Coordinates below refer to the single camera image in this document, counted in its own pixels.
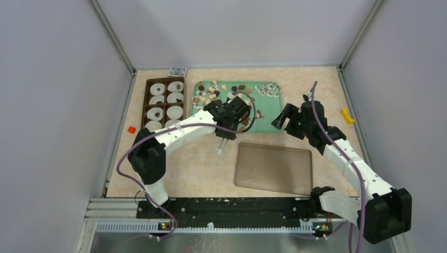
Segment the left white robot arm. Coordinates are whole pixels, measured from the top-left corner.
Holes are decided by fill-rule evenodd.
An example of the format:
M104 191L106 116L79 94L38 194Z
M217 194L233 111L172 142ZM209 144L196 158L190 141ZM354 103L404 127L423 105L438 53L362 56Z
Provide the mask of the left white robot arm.
M235 140L239 124L254 107L236 96L226 103L212 101L194 115L160 130L139 131L127 159L150 197L149 211L162 218L169 211L163 183L167 157L183 145L214 133L224 140Z

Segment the brown box lid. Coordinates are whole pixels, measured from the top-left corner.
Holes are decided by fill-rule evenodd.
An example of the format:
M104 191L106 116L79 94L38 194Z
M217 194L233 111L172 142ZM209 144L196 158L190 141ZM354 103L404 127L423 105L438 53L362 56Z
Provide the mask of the brown box lid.
M248 189L309 196L313 189L312 152L240 143L234 184Z

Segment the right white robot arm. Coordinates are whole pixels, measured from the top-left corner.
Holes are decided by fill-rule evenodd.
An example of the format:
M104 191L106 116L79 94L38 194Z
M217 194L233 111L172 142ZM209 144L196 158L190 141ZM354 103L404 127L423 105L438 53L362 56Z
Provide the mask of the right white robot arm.
M306 96L301 107L288 103L271 124L291 136L308 139L358 193L355 199L333 187L314 187L309 203L313 216L336 214L356 225L371 244L411 229L411 194L383 180L354 151L346 135L338 127L327 124L324 106L319 101Z

